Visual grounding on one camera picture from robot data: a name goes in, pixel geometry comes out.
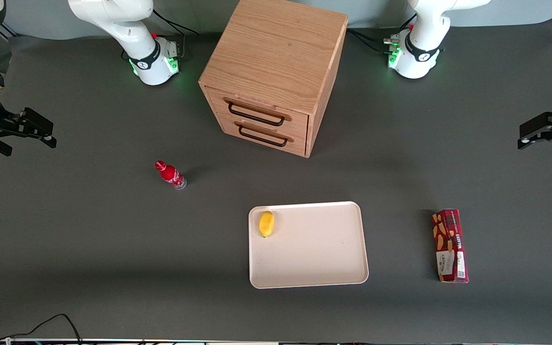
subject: black metal handle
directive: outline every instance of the black metal handle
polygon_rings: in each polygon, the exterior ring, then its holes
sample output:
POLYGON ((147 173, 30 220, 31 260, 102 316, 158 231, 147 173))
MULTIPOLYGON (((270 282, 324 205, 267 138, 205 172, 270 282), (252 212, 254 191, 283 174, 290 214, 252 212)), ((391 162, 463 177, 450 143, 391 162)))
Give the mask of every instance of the black metal handle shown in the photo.
POLYGON ((234 109, 231 108, 233 106, 234 106, 234 103, 230 102, 230 113, 236 114, 236 115, 239 115, 239 116, 242 116, 242 117, 245 117, 245 118, 249 118, 250 120, 263 122, 263 124, 267 124, 267 125, 270 125, 270 126, 276 126, 276 127, 277 126, 282 126, 282 124, 284 124, 284 122, 285 122, 284 116, 280 117, 280 121, 274 122, 274 121, 270 121, 270 120, 265 120, 264 118, 260 118, 260 117, 257 117, 257 116, 252 116, 250 114, 246 114, 246 113, 243 113, 243 112, 235 111, 234 109))
POLYGON ((246 128, 246 127, 244 127, 243 125, 240 125, 240 124, 237 124, 237 125, 238 125, 238 133, 241 136, 245 136, 247 138, 254 139, 254 140, 259 140, 260 142, 265 142, 265 144, 270 144, 270 145, 274 145, 274 146, 277 146, 277 147, 284 147, 287 144, 287 142, 289 141, 288 138, 278 138, 278 139, 284 140, 284 142, 282 142, 282 144, 281 144, 279 142, 273 142, 271 140, 263 139, 263 138, 260 138, 258 136, 249 135, 247 133, 242 132, 242 129, 246 128))

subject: biscuit box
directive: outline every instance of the biscuit box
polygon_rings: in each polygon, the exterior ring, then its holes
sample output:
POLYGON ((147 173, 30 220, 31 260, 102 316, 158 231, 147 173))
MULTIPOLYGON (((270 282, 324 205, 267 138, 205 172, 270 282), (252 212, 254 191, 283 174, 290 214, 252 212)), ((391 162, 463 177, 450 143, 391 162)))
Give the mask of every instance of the biscuit box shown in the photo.
POLYGON ((432 216, 438 277, 441 282, 467 283, 466 251, 461 232, 460 212, 444 209, 432 216))

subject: wooden cabinet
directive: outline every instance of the wooden cabinet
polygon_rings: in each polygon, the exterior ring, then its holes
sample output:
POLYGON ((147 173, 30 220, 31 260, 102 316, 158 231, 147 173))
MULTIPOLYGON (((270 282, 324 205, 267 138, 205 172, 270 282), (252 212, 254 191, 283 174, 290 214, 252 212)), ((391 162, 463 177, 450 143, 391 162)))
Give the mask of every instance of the wooden cabinet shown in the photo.
POLYGON ((199 78, 224 133, 309 157, 347 23, 287 0, 240 0, 199 78))

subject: gray wall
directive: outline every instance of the gray wall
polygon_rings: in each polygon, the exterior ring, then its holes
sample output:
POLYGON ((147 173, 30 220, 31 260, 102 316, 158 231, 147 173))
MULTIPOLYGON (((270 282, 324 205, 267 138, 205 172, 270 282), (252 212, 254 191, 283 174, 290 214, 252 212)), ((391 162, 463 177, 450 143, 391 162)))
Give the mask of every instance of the gray wall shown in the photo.
MULTIPOLYGON (((405 0, 295 0, 346 13, 352 28, 399 26, 412 12, 405 0)), ((200 32, 222 31, 237 0, 155 0, 155 9, 170 20, 200 32)), ((6 23, 23 35, 70 39, 105 35, 76 18, 67 0, 8 0, 6 23)), ((493 26, 539 23, 552 18, 552 0, 492 0, 466 11, 450 11, 453 26, 493 26)), ((157 33, 171 33, 152 16, 146 25, 157 33)))

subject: green led light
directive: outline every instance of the green led light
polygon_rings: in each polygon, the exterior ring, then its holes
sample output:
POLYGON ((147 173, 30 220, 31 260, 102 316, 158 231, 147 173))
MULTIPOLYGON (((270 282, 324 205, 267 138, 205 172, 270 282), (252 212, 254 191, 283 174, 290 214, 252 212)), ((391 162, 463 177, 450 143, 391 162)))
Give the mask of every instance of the green led light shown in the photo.
POLYGON ((167 68, 172 74, 178 73, 178 60, 172 57, 166 57, 167 68))
POLYGON ((133 68, 133 74, 135 74, 137 76, 138 71, 136 70, 136 66, 134 66, 133 63, 131 62, 131 59, 129 59, 129 64, 131 65, 131 68, 133 68))
POLYGON ((389 68, 395 68, 395 65, 397 64, 397 61, 399 59, 400 52, 401 49, 397 48, 394 52, 391 53, 391 56, 389 57, 389 61, 387 63, 389 68))

